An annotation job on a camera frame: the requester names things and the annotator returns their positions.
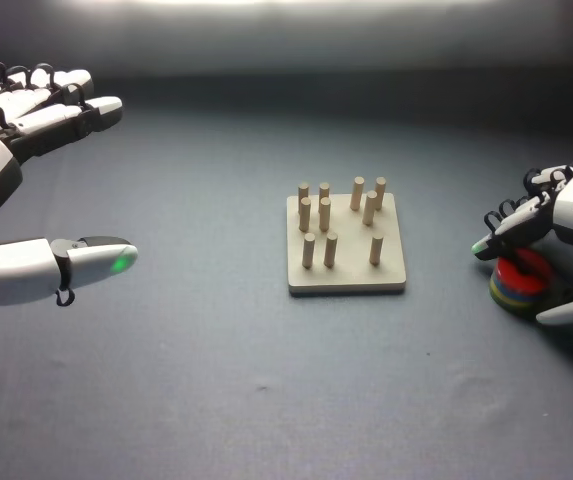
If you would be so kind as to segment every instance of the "red object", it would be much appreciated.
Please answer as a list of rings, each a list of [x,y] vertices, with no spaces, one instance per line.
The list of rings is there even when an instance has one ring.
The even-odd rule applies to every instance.
[[[518,248],[517,255],[528,266],[528,272],[520,272],[517,265],[500,257],[495,267],[497,279],[511,291],[528,296],[544,293],[550,286],[553,269],[540,254],[525,248]]]

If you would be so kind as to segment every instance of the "wooden base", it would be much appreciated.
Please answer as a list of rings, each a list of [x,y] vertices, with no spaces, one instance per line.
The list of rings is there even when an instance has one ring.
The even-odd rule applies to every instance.
[[[308,232],[299,229],[297,196],[286,202],[288,243],[288,285],[292,293],[341,293],[399,291],[406,286],[406,269],[399,235],[395,198],[384,194],[382,209],[375,212],[372,225],[362,223],[366,195],[360,209],[350,208],[351,195],[330,195],[330,228],[319,229],[319,196],[310,196],[311,213]],[[337,234],[337,248],[332,268],[324,265],[326,236]],[[315,234],[313,265],[302,266],[304,235]],[[373,235],[383,235],[379,265],[370,263]]]

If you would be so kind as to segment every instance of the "gray wall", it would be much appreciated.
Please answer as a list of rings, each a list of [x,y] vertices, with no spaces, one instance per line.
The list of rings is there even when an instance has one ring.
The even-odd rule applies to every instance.
[[[0,60],[94,74],[573,64],[573,0],[0,0]]]

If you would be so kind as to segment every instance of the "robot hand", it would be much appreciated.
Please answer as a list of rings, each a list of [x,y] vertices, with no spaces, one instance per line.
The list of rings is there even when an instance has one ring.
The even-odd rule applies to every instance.
[[[22,182],[20,165],[92,132],[122,116],[117,97],[88,99],[93,82],[85,70],[55,72],[39,64],[30,71],[0,63],[0,207]],[[45,239],[0,245],[0,304],[33,301],[53,294],[57,304],[75,299],[74,287],[128,269],[137,249],[116,237],[77,241]],[[68,291],[62,301],[60,291]]]
[[[529,171],[524,187],[527,196],[506,200],[499,213],[485,216],[491,233],[473,246],[473,254],[480,260],[504,257],[528,272],[516,254],[517,248],[528,247],[541,253],[573,290],[573,164]],[[505,212],[507,205],[512,213]],[[573,323],[573,301],[539,313],[537,320],[546,325]]]

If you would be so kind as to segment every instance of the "gray table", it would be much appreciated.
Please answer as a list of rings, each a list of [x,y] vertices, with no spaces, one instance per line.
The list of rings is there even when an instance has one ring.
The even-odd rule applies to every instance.
[[[0,307],[0,479],[573,478],[573,336],[500,310],[470,254],[528,167],[573,160],[549,73],[98,80],[123,122],[26,164],[0,241],[140,258]],[[286,197],[355,175],[395,194],[406,292],[291,297]]]

